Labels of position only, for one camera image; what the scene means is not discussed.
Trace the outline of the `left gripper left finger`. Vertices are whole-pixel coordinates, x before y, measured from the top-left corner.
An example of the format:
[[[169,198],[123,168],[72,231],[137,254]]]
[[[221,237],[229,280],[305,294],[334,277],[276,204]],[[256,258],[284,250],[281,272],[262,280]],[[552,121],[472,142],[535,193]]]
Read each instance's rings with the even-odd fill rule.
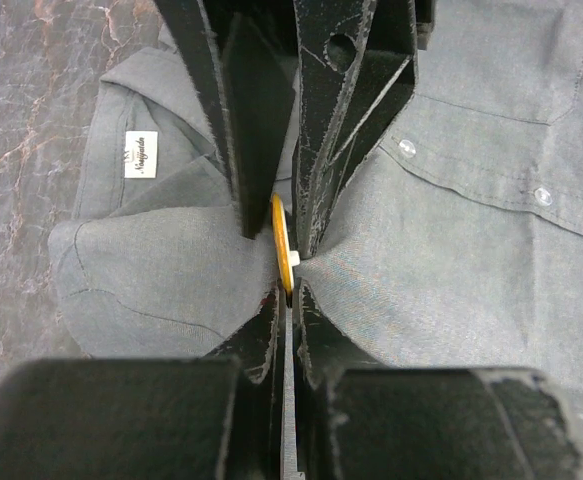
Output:
[[[0,383],[0,479],[278,479],[284,298],[200,358],[41,359]]]

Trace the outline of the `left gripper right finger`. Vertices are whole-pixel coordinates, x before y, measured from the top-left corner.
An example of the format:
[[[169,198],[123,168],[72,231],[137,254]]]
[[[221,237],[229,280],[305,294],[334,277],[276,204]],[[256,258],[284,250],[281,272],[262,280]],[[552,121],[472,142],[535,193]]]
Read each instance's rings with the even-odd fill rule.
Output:
[[[293,295],[297,468],[307,479],[583,479],[583,429],[527,368],[395,368]]]

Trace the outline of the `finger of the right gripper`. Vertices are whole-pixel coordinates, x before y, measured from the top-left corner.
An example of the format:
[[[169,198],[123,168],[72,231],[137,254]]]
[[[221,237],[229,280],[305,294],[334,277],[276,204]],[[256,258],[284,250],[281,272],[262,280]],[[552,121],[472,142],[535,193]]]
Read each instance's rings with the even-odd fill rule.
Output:
[[[266,223],[295,100],[282,60],[296,57],[289,1],[159,1],[227,176],[243,236]]]
[[[301,257],[317,252],[338,197],[412,98],[413,1],[297,1],[299,137],[293,214]]]

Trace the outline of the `yellow floral round brooch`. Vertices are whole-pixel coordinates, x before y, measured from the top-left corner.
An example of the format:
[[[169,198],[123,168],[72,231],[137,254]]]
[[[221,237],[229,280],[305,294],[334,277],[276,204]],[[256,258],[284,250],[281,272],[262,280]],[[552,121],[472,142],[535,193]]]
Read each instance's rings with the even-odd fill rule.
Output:
[[[280,279],[286,294],[291,295],[295,288],[293,269],[300,265],[300,255],[291,249],[286,212],[282,199],[277,193],[271,197],[271,211]]]

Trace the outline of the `grey shirt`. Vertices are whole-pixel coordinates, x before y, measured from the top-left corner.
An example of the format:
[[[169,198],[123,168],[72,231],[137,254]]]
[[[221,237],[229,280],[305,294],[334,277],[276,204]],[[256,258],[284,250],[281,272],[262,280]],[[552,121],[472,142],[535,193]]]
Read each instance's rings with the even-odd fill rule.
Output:
[[[583,1],[442,1],[419,74],[298,273],[372,355],[533,367],[583,425]],[[49,238],[90,355],[205,354],[276,277],[204,122],[167,29],[101,78],[73,217]]]

